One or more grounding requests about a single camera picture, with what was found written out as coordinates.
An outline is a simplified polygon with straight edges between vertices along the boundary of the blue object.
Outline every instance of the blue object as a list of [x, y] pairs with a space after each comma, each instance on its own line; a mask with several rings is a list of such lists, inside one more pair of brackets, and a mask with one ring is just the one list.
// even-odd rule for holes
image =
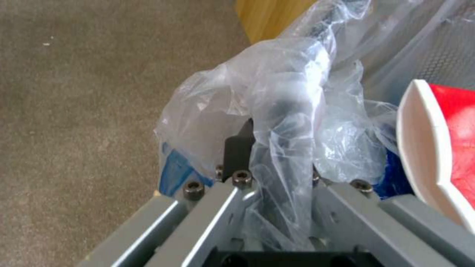
[[397, 195], [414, 195], [414, 191], [402, 168], [401, 159], [393, 152], [389, 150], [386, 151], [384, 177], [378, 184], [373, 185], [374, 191], [382, 200]]
[[[162, 146], [163, 155], [169, 150], [167, 143]], [[202, 182], [205, 186], [213, 186], [213, 180], [197, 172], [185, 158], [175, 149], [172, 149], [167, 156], [165, 166], [161, 172], [159, 191], [161, 194], [172, 197], [185, 181], [195, 180]]]

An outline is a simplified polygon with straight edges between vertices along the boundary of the hex socket screw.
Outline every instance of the hex socket screw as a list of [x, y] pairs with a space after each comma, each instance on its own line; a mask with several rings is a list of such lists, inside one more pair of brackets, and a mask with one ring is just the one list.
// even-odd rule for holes
[[200, 181], [189, 181], [183, 185], [183, 196], [191, 201], [200, 200], [205, 194], [205, 186]]
[[355, 179], [350, 182], [350, 185], [365, 195], [373, 192], [373, 186], [365, 180]]
[[235, 171], [232, 175], [233, 185], [238, 188], [249, 188], [252, 185], [252, 174], [246, 170]]

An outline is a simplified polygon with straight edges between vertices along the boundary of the clear plastic bag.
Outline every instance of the clear plastic bag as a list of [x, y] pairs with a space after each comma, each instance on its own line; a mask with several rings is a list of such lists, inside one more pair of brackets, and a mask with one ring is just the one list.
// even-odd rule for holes
[[[188, 78], [165, 106], [155, 129], [161, 145], [160, 191], [175, 195], [188, 179], [211, 186], [215, 166], [223, 160], [225, 139], [252, 117], [256, 142], [249, 168], [261, 197], [246, 210], [243, 231], [266, 248], [313, 250], [308, 238], [312, 164], [326, 157], [321, 153], [325, 133], [320, 130], [325, 131], [330, 116], [344, 115], [339, 122], [350, 122], [347, 129], [365, 147], [342, 155], [371, 154], [359, 168], [371, 165], [374, 175], [369, 176], [380, 175], [384, 141], [394, 144], [383, 118], [393, 110], [374, 108], [366, 114], [357, 59], [383, 42], [419, 3], [320, 0], [279, 38], [257, 43], [215, 69]], [[325, 111], [325, 96], [334, 114]], [[339, 136], [344, 142], [345, 134]], [[344, 175], [336, 171], [332, 177], [347, 181]]]
[[[365, 110], [362, 75], [363, 66], [357, 61], [332, 72], [324, 86], [327, 107], [317, 134], [314, 164], [322, 177], [332, 181], [363, 179], [376, 184], [384, 174], [386, 148]], [[390, 113], [395, 122], [395, 111], [375, 115]]]

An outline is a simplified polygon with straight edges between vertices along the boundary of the metal mesh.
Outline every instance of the metal mesh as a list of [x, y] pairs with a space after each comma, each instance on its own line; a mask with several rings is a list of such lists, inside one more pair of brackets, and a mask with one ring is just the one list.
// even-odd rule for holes
[[363, 59], [365, 97], [398, 104], [412, 79], [475, 90], [475, 1], [431, 0]]

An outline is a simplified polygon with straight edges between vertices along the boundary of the black metal part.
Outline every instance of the black metal part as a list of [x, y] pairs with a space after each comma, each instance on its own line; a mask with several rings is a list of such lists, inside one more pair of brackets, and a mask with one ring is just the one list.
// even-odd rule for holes
[[235, 252], [212, 251], [204, 267], [381, 267], [368, 252]]
[[235, 136], [229, 137], [224, 143], [224, 160], [222, 182], [231, 177], [235, 171], [249, 170], [249, 157], [255, 142], [253, 122], [249, 119]]
[[205, 187], [200, 181], [189, 181], [183, 185], [183, 196], [191, 201], [200, 200], [205, 194]]

